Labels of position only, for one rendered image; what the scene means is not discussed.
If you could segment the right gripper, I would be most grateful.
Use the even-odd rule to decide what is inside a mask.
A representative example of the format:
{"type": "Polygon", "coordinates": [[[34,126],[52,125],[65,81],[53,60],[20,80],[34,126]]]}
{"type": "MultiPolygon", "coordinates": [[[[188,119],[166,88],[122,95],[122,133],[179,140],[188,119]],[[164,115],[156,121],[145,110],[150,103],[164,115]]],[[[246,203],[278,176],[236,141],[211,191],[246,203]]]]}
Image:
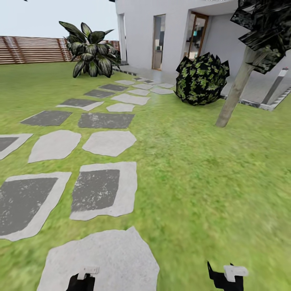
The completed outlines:
{"type": "Polygon", "coordinates": [[[224,273],[214,272],[209,262],[207,262],[210,279],[214,280],[216,288],[224,289],[224,291],[244,291],[243,278],[235,276],[235,282],[229,282],[224,273]]]}

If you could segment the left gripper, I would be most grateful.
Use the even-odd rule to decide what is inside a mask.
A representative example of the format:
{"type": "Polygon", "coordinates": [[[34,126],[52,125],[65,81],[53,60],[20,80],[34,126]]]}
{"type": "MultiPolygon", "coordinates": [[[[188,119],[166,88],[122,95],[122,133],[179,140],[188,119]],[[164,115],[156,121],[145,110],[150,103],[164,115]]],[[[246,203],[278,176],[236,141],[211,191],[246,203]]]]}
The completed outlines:
{"type": "Polygon", "coordinates": [[[68,284],[68,289],[73,286],[78,286],[80,291],[93,291],[95,277],[87,276],[84,280],[77,280],[78,276],[71,276],[70,282],[68,284]]]}

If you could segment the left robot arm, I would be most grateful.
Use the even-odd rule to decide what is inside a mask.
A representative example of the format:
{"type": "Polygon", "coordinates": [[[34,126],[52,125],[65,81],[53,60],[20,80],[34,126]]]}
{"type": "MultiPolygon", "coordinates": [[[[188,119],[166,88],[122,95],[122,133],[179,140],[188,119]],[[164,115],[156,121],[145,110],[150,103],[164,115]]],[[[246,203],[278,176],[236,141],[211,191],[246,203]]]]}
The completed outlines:
{"type": "Polygon", "coordinates": [[[71,276],[66,291],[93,291],[95,277],[88,276],[87,274],[99,274],[100,272],[101,269],[98,266],[82,265],[79,274],[71,276]]]}

